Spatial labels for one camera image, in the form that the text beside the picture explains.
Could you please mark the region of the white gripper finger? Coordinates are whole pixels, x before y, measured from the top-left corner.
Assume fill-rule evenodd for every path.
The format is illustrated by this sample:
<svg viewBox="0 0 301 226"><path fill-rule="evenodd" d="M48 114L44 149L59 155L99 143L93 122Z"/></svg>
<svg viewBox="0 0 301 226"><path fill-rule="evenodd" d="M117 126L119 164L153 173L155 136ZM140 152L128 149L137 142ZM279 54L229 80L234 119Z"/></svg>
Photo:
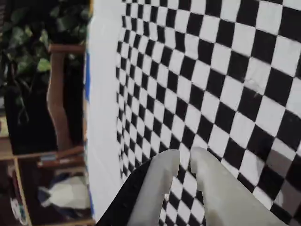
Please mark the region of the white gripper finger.
<svg viewBox="0 0 301 226"><path fill-rule="evenodd" d="M191 149L190 167L203 195L206 225L284 225L206 149Z"/></svg>

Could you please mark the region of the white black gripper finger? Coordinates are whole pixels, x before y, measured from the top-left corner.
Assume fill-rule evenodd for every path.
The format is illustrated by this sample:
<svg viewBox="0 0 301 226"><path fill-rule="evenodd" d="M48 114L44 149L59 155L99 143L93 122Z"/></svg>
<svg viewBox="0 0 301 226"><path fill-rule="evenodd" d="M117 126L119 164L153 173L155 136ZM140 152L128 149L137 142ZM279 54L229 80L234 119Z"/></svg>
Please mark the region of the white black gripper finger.
<svg viewBox="0 0 301 226"><path fill-rule="evenodd" d="M163 200L180 164L179 150L165 150L136 168L126 179L98 226L156 226Z"/></svg>

